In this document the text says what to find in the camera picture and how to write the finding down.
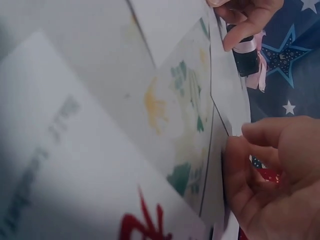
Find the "red fabric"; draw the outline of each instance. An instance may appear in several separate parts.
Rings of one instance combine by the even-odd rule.
[[[271,169],[262,169],[262,168],[257,168],[261,176],[268,181],[274,182],[274,183],[279,183],[280,176],[277,175],[273,170]],[[239,240],[248,240],[242,229],[239,231]]]

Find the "blue star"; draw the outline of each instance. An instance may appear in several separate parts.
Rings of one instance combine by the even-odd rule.
[[[311,49],[304,47],[292,46],[291,44],[295,40],[295,26],[292,25],[279,48],[262,44],[262,54],[268,62],[268,73],[266,75],[279,72],[292,88],[295,88],[292,77],[293,63],[311,51]]]

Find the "black object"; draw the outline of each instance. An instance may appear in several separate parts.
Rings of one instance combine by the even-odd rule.
[[[227,25],[227,32],[229,32],[233,27],[235,27],[235,25]],[[252,40],[254,40],[254,36],[249,36],[243,39],[240,43],[250,42]],[[232,52],[236,68],[238,69],[239,75],[241,77],[246,77],[259,72],[259,59],[257,49],[247,53],[238,53],[234,50],[232,50]]]

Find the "red marking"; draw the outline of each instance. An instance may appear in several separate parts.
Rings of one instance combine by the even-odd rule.
[[[149,211],[140,187],[138,190],[139,190],[139,196],[141,201],[141,210],[142,210],[146,225],[142,224],[134,215],[129,213],[125,214],[121,222],[119,240],[130,240],[131,234],[133,233],[134,230],[137,230],[138,232],[142,233],[142,240],[146,240],[147,238],[151,240],[172,240],[173,235],[171,233],[169,233],[168,235],[164,235],[164,226],[163,226],[164,211],[162,207],[159,204],[156,205],[157,224],[158,224],[158,231],[157,231],[150,217],[150,214],[149,214]]]

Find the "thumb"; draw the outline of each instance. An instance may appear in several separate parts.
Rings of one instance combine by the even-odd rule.
[[[273,16],[273,12],[265,8],[254,8],[248,18],[231,29],[223,40],[225,51],[230,51],[242,39],[261,32]]]

